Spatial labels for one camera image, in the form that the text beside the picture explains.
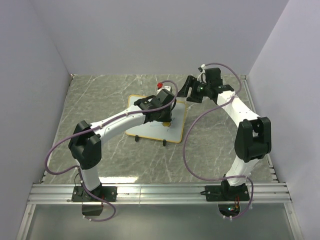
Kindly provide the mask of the yellow framed whiteboard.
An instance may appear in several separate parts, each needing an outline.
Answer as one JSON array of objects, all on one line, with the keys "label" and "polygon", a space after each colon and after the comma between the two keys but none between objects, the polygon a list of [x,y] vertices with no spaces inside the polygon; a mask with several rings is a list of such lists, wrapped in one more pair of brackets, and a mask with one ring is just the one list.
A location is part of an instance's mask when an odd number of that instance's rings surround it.
[{"label": "yellow framed whiteboard", "polygon": [[138,136],[140,138],[166,141],[170,143],[180,143],[183,139],[183,129],[186,121],[187,105],[183,101],[177,101],[172,111],[170,125],[164,122],[152,121],[132,127],[125,131],[128,136]]}]

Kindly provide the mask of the yellow bone-shaped eraser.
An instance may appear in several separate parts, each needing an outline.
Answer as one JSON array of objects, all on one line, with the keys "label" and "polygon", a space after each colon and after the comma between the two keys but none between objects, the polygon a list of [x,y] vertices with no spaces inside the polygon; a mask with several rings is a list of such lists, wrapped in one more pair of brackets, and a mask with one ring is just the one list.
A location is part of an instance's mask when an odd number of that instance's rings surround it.
[{"label": "yellow bone-shaped eraser", "polygon": [[171,126],[171,123],[170,122],[163,122],[162,125],[164,127],[170,127]]}]

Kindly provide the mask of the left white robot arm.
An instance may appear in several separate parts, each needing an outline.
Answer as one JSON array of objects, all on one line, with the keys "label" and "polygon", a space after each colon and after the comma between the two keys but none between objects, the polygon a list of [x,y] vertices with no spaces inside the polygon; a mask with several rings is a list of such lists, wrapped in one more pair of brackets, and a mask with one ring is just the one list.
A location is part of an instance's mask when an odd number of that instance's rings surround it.
[{"label": "left white robot arm", "polygon": [[98,175],[103,145],[133,127],[150,122],[170,122],[176,102],[173,94],[162,90],[157,95],[136,100],[112,117],[93,123],[83,120],[76,125],[68,148],[78,163],[83,195],[89,201],[106,196]]}]

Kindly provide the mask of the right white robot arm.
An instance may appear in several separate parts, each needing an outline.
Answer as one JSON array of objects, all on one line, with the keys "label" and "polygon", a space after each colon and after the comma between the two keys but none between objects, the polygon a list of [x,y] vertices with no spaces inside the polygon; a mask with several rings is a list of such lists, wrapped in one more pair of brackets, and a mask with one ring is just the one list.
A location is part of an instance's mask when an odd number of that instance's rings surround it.
[{"label": "right white robot arm", "polygon": [[205,81],[189,75],[178,92],[178,97],[188,102],[201,103],[204,97],[223,109],[237,127],[234,150],[235,159],[223,176],[220,193],[226,200],[245,192],[246,181],[259,160],[272,149],[271,120],[250,110],[228,84],[223,84],[219,75],[201,75]]}]

